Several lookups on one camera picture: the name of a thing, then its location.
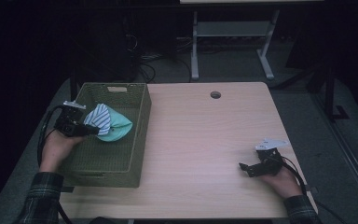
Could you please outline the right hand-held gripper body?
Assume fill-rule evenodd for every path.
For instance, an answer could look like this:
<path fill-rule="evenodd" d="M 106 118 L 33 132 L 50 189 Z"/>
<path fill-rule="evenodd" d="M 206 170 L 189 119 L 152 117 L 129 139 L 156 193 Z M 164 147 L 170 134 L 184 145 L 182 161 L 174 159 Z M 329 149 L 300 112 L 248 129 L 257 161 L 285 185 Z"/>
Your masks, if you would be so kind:
<path fill-rule="evenodd" d="M 285 140 L 264 138 L 255 146 L 255 152 L 258 159 L 260 159 L 260 163 L 251 165 L 249 171 L 255 172 L 255 177 L 279 173 L 283 165 L 283 158 L 278 148 L 287 145 L 288 142 Z"/>

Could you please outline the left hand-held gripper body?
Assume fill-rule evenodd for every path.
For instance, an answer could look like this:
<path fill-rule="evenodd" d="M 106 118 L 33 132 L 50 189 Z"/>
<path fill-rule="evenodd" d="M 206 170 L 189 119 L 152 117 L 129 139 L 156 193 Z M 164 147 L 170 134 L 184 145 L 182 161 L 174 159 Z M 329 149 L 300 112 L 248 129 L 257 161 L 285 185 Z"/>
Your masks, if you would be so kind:
<path fill-rule="evenodd" d="M 79 122 L 85 108 L 84 105 L 64 101 L 62 105 L 59 105 L 62 112 L 56 119 L 54 128 L 67 137 L 87 135 L 87 127 Z"/>

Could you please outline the mint green baby bib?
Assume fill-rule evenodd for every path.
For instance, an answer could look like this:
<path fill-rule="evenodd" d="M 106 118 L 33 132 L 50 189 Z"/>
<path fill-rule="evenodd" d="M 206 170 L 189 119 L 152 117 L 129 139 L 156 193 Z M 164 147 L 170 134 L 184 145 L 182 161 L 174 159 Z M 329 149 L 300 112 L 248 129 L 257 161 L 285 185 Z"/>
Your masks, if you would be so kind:
<path fill-rule="evenodd" d="M 123 138 L 132 128 L 132 122 L 105 104 L 97 104 L 85 117 L 84 124 L 99 128 L 97 137 L 104 142 Z"/>

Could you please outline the green woven basket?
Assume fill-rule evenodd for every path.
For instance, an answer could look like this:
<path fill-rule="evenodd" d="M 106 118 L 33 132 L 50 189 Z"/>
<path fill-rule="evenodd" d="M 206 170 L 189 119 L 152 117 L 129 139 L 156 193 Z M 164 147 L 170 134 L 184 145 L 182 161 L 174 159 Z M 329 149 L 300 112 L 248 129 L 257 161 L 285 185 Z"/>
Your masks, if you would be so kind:
<path fill-rule="evenodd" d="M 128 133 L 115 141 L 91 135 L 62 163 L 67 186 L 137 188 L 143 167 L 151 98 L 144 83 L 85 83 L 76 102 L 88 115 L 99 104 L 132 122 Z"/>

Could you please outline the person's right hand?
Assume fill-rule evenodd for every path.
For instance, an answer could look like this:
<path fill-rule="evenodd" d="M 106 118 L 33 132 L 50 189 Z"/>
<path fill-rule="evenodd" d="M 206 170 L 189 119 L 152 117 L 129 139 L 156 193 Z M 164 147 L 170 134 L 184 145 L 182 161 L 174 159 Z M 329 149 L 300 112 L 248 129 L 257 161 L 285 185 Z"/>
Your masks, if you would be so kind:
<path fill-rule="evenodd" d="M 284 199 L 302 195 L 296 177 L 285 167 L 276 175 L 261 175 L 259 179 L 270 185 Z"/>

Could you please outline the person's left hand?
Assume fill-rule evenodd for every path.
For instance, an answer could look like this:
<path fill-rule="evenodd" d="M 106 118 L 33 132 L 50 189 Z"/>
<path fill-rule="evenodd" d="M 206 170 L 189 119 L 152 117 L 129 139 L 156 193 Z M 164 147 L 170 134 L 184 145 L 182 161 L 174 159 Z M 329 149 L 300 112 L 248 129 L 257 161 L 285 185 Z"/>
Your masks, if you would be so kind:
<path fill-rule="evenodd" d="M 51 131 L 42 150 L 40 172 L 56 173 L 73 148 L 84 141 L 84 137 L 67 137 L 59 131 Z"/>

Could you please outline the black metal stand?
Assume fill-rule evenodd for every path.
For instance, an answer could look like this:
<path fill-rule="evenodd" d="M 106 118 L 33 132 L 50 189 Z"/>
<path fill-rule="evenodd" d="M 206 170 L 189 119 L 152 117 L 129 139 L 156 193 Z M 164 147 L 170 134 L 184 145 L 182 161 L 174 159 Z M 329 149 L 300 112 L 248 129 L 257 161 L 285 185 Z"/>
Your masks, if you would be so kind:
<path fill-rule="evenodd" d="M 335 122 L 338 119 L 350 118 L 341 105 L 334 105 L 335 74 L 330 63 L 316 63 L 304 71 L 301 71 L 297 75 L 290 77 L 284 82 L 270 87 L 270 89 L 284 90 L 305 77 L 310 77 L 310 81 L 306 85 L 307 92 L 316 94 L 324 89 L 323 110 L 330 121 Z"/>

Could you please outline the long aluminium rail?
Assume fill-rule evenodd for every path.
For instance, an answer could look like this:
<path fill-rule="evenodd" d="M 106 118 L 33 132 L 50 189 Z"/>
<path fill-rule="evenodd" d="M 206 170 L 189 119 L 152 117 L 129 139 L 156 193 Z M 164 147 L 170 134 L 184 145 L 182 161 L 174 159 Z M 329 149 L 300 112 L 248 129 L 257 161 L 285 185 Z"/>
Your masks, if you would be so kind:
<path fill-rule="evenodd" d="M 321 113 L 321 116 L 323 117 L 324 122 L 326 123 L 326 126 L 328 127 L 331 134 L 334 136 L 334 139 L 336 140 L 341 153 L 343 154 L 343 158 L 345 162 L 347 163 L 349 169 L 351 170 L 351 173 L 357 182 L 358 185 L 358 160 L 355 158 L 355 155 L 353 154 L 350 144 L 348 141 L 344 138 L 343 133 L 340 131 L 340 129 L 337 126 L 337 122 L 334 119 L 331 119 L 324 110 L 324 103 L 320 96 L 312 94 L 310 96 L 312 102 L 315 104 L 318 111 Z"/>

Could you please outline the grey metal desk frame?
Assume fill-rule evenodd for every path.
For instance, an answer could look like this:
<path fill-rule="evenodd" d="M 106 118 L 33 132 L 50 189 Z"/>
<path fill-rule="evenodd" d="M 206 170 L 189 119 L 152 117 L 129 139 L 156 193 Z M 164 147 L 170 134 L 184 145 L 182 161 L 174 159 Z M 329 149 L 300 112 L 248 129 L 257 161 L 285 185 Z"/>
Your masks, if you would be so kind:
<path fill-rule="evenodd" d="M 269 21 L 200 21 L 199 13 L 193 13 L 192 51 L 191 51 L 191 79 L 200 78 L 198 60 L 199 37 L 264 37 L 265 43 L 256 51 L 268 80 L 274 78 L 267 59 L 269 44 L 274 34 L 280 11 L 275 10 Z"/>

